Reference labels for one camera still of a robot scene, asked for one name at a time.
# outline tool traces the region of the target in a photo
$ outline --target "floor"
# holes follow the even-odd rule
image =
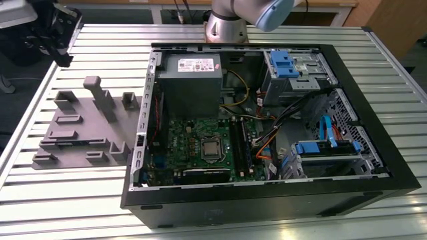
[[[149,11],[147,14],[143,14],[143,16],[147,16],[147,19],[143,20],[141,11],[137,12],[127,10],[127,17],[123,17],[123,14],[115,11],[106,13],[105,11],[97,12],[97,10],[86,9],[82,12],[85,16],[83,22],[86,23],[153,23]],[[166,24],[178,23],[178,19],[171,15],[171,12],[163,11],[162,15],[165,19],[163,22]],[[197,24],[203,23],[203,11],[194,12],[194,22]],[[423,47],[422,43],[418,42],[401,62],[405,67],[415,67],[411,76],[427,92],[427,47]],[[44,56],[42,61],[35,65],[30,67],[18,67],[0,54],[0,73],[7,79],[10,79],[11,83],[16,87],[14,94],[0,92],[0,153],[11,138],[8,133],[15,131],[51,63],[51,58]]]

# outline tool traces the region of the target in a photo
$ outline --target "table surface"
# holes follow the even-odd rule
[[[52,65],[0,158],[0,236],[4,239],[419,239],[427,233],[426,94],[377,37],[361,28],[285,26],[265,33],[249,27],[253,43],[335,45],[395,145],[423,186],[346,216],[149,229],[121,209],[126,167],[34,170],[59,90],[90,96],[85,77],[98,75],[113,96],[143,94],[154,42],[203,42],[201,25],[87,24],[70,50],[70,68]]]
[[[62,4],[175,4],[175,0],[59,0]],[[210,5],[213,0],[187,0],[190,8],[193,4]],[[310,7],[357,7],[358,0],[309,0]]]

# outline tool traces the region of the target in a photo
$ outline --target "blue plastic clip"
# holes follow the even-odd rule
[[[361,148],[361,144],[358,141],[353,141],[353,146],[354,146],[354,150],[357,153],[361,153],[362,148]]]
[[[315,141],[301,142],[299,145],[306,154],[321,153],[318,143]]]
[[[286,156],[282,160],[281,169],[283,169],[290,161],[290,156]]]
[[[302,154],[305,152],[303,147],[299,144],[295,144],[295,150],[298,154]]]
[[[299,71],[294,67],[294,59],[287,51],[271,51],[270,56],[278,78],[298,78],[301,76]]]
[[[334,138],[333,121],[329,115],[322,116],[321,124],[319,124],[319,139],[325,140],[326,137],[327,137],[327,140],[331,142],[333,148],[335,148],[338,144]]]

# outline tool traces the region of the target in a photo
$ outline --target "cpu socket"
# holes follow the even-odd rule
[[[219,137],[202,138],[202,159],[214,164],[223,158],[222,139]]]

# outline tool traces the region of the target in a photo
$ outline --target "mesh panel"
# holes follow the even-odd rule
[[[333,93],[327,101],[321,101],[319,99],[313,101],[311,111],[314,111],[314,109],[318,110],[315,119],[321,119],[322,115],[329,115],[333,121],[337,123],[337,127],[341,130],[343,138],[358,141],[362,147],[362,154],[371,156],[371,162],[375,167],[382,167],[383,164],[374,157],[369,142],[361,130],[357,126],[350,125],[350,123],[357,119],[353,119],[353,116],[346,108],[346,104],[339,94]],[[319,121],[311,121],[311,123],[309,124],[310,131],[313,133],[314,139],[317,140],[319,140],[319,125]]]

